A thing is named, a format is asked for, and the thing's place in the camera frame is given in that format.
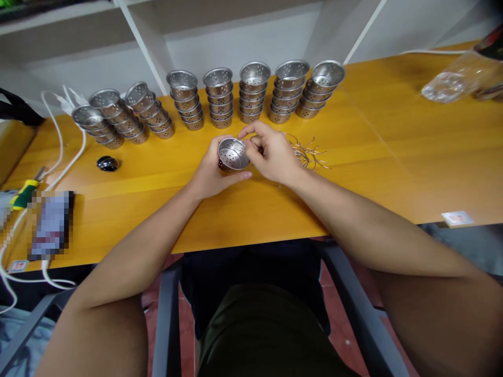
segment metal wire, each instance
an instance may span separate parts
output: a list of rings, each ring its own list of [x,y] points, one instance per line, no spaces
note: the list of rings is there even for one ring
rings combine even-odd
[[[325,169],[331,169],[331,167],[327,166],[327,163],[325,161],[319,160],[316,157],[319,156],[320,154],[325,154],[327,151],[324,152],[317,151],[316,149],[319,148],[319,146],[316,146],[314,148],[309,147],[316,140],[316,136],[313,136],[313,140],[310,143],[301,144],[299,142],[299,139],[297,139],[297,137],[295,137],[294,135],[289,134],[287,132],[285,132],[285,135],[288,135],[295,140],[295,142],[292,142],[290,140],[288,140],[288,142],[292,146],[294,153],[296,154],[297,158],[301,161],[303,167],[314,170],[316,169],[316,166],[319,165]]]

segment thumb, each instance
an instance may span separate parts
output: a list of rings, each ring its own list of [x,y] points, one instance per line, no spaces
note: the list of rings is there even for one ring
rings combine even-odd
[[[250,161],[255,165],[258,169],[262,166],[264,161],[264,156],[252,145],[252,141],[246,139],[243,141],[245,144],[245,153],[246,156],[250,159]]]
[[[225,188],[232,186],[235,183],[244,181],[252,176],[252,172],[246,171],[246,172],[239,172],[233,175],[229,175],[224,178],[224,183],[225,183]]]

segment screwdriver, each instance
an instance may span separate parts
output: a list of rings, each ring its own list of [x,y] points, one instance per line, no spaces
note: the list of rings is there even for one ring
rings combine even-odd
[[[33,191],[37,189],[38,184],[40,183],[40,177],[42,177],[45,169],[46,167],[42,167],[37,175],[35,175],[35,178],[27,180],[23,188],[19,190],[17,195],[10,200],[12,210],[25,209],[28,206],[28,203],[31,203]]]

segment hand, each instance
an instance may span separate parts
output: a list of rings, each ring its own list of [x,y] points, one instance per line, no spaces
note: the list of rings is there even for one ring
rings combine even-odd
[[[234,183],[252,176],[252,172],[249,171],[222,176],[220,168],[218,167],[218,144],[227,137],[232,136],[222,135],[211,140],[208,151],[204,154],[198,169],[187,184],[187,190],[190,191],[197,200],[203,200],[214,196]]]
[[[246,155],[264,177],[288,186],[303,168],[284,133],[255,121],[243,128],[237,137],[242,139],[253,132],[257,136],[243,140]]]

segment person's left hand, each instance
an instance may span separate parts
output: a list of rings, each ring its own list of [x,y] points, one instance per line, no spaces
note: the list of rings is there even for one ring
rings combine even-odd
[[[252,172],[242,171],[228,176],[222,176],[218,167],[218,144],[232,135],[217,136],[211,140],[208,151],[204,154],[198,169],[187,184],[187,189],[198,200],[203,200],[218,194],[234,183],[243,181],[252,176]]]

